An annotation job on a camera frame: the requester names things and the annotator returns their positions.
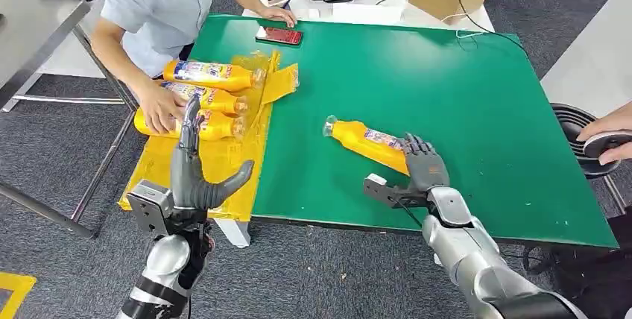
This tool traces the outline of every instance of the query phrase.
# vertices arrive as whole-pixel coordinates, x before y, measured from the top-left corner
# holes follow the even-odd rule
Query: yellow bottle
[[[265,70],[249,71],[234,64],[172,60],[163,69],[162,77],[194,86],[210,86],[236,92],[252,86],[263,86]]]
[[[200,110],[198,115],[204,116],[204,121],[200,125],[200,140],[219,140],[229,136],[237,139],[244,137],[246,126],[244,118],[230,118],[220,112],[212,112],[210,110]],[[139,132],[150,136],[165,136],[169,138],[180,137],[180,129],[182,124],[176,121],[176,129],[167,134],[156,134],[149,130],[145,123],[145,115],[142,110],[138,109],[134,115],[134,126]]]
[[[395,136],[369,129],[359,121],[340,121],[334,116],[327,117],[323,135],[333,136],[345,148],[408,175],[406,158]]]
[[[160,86],[178,94],[186,101],[194,94],[199,94],[200,107],[202,109],[222,112],[224,114],[244,114],[248,111],[248,103],[245,95],[235,97],[222,89],[192,86],[191,84],[169,81],[162,82]]]

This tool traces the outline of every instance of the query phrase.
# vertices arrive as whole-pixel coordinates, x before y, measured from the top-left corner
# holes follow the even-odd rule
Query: human hand
[[[258,10],[257,13],[264,19],[272,19],[275,21],[285,21],[288,27],[294,27],[297,20],[292,11],[284,10],[280,7],[264,7]]]
[[[577,140],[585,142],[593,135],[604,131],[632,130],[632,102],[611,112],[607,116],[588,124],[579,134]],[[612,161],[632,159],[632,142],[623,144],[617,148],[605,151],[599,157],[600,164]]]
[[[186,101],[158,84],[149,83],[136,90],[145,124],[154,133],[164,134],[175,129],[175,120],[182,121]]]

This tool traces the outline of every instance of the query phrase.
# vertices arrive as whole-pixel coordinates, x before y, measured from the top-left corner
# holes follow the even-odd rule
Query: man
[[[607,116],[588,124],[579,134],[577,140],[585,142],[593,135],[604,131],[632,130],[632,102],[611,112]],[[599,162],[607,164],[612,161],[632,159],[632,142],[604,152]]]
[[[287,10],[260,0],[235,0],[266,19],[296,18]],[[198,37],[212,0],[106,0],[92,34],[92,49],[101,62],[135,94],[147,126],[156,133],[174,129],[185,101],[160,87],[153,78],[174,58],[186,58]]]

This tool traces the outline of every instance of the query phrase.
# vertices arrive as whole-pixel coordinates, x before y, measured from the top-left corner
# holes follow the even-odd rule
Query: robotic arm
[[[411,134],[400,143],[411,176],[408,188],[387,187],[386,180],[371,174],[364,179],[364,193],[404,208],[413,219],[409,207],[428,208],[423,238],[477,318],[587,319],[566,298],[542,290],[507,266],[461,193],[449,187],[446,166],[432,144]]]
[[[186,105],[180,141],[171,155],[171,189],[147,180],[136,185],[127,199],[141,229],[158,235],[130,297],[118,319],[178,318],[213,249],[206,211],[220,206],[252,174],[248,160],[236,174],[221,183],[202,176],[198,156],[200,100],[194,95]]]

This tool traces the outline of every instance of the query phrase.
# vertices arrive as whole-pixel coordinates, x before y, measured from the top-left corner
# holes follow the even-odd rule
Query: gray carpet
[[[539,76],[604,0],[487,0],[497,30],[517,32]],[[231,0],[217,12],[240,14]],[[102,80],[43,76],[33,94],[103,95]],[[0,114],[0,178],[70,214],[125,116],[123,107],[22,102]],[[142,150],[132,130],[82,222],[101,228],[87,241],[0,198],[0,271],[37,283],[18,318],[112,318],[151,245],[114,204]],[[625,166],[615,178],[629,183]],[[611,209],[595,182],[605,211]],[[630,197],[629,186],[622,185]],[[217,230],[208,271],[193,296],[193,318],[470,318],[464,300],[418,236],[251,224],[252,246],[232,247]],[[517,254],[517,246],[503,246]],[[521,270],[517,259],[512,267]],[[547,275],[532,278],[550,286]]]

